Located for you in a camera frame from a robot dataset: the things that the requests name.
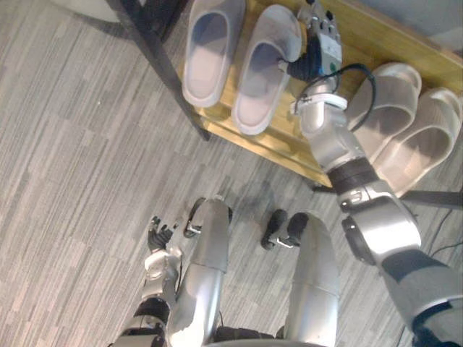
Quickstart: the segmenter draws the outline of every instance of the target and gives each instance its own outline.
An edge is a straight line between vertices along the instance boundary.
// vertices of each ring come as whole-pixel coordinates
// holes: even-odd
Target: slipper
[[[413,124],[387,144],[373,163],[398,197],[454,148],[462,127],[462,102],[450,90],[436,88],[423,94]]]
[[[231,110],[240,132],[259,134],[270,124],[289,81],[278,61],[296,61],[301,47],[301,27],[294,14],[281,5],[268,7],[252,32]]]
[[[196,0],[190,13],[183,96],[215,105],[224,90],[246,11],[246,0]]]
[[[421,76],[410,65],[384,64],[373,75],[377,90],[375,105],[368,120],[355,132],[371,163],[392,137],[414,121],[421,91]],[[371,84],[365,80],[346,110],[350,127],[368,112],[371,98]]]

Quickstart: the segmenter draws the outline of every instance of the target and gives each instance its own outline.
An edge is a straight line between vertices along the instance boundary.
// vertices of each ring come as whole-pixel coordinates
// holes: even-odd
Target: black metal leg
[[[211,135],[199,125],[200,117],[184,99],[180,78],[164,50],[161,38],[156,31],[151,29],[152,23],[149,23],[143,15],[140,2],[138,0],[106,0],[106,2],[116,12],[131,39],[137,44],[152,68],[171,91],[190,123],[200,136],[208,141]]]

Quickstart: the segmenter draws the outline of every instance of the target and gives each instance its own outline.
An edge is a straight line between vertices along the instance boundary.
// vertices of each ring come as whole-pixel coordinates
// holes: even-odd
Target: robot
[[[340,69],[336,20],[317,1],[309,1],[299,17],[307,24],[307,53],[293,64],[281,61],[279,66],[310,82],[292,112],[300,117],[302,133],[331,180],[340,208],[349,215],[342,225],[352,253],[378,268],[415,336],[414,346],[463,346],[462,277],[420,250],[414,217],[378,178],[348,128],[347,101],[335,93],[339,75],[345,71]],[[368,78],[374,102],[374,78],[370,74]],[[289,312],[276,338],[217,327],[231,218],[232,211],[219,197],[197,201],[184,235],[199,239],[178,290],[182,253],[176,247],[167,248],[177,226],[159,230],[159,218],[151,221],[148,246],[152,253],[145,261],[142,303],[113,347],[334,347],[338,270],[326,226],[309,213],[287,220],[286,213],[277,210],[261,242],[266,249],[275,244],[300,248]]]

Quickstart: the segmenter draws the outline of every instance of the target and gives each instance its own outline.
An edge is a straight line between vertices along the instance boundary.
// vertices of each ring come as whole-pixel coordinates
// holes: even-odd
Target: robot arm
[[[341,209],[342,225],[355,257],[378,267],[416,346],[463,345],[462,277],[420,250],[412,214],[378,178],[347,128],[347,105],[332,94],[333,79],[304,91],[296,108],[301,130],[328,175]]]

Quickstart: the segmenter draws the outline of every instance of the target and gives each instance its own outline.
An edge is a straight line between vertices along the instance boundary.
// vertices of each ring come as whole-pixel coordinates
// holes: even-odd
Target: metal frame
[[[143,7],[138,0],[106,0],[106,2],[116,12],[124,29],[171,91],[191,125],[204,140],[208,141],[211,135],[200,126],[200,117],[184,99],[182,82],[163,47],[163,42],[169,36],[187,0],[178,0],[176,3],[172,0],[147,0]],[[159,10],[158,14],[153,12],[156,9]]]

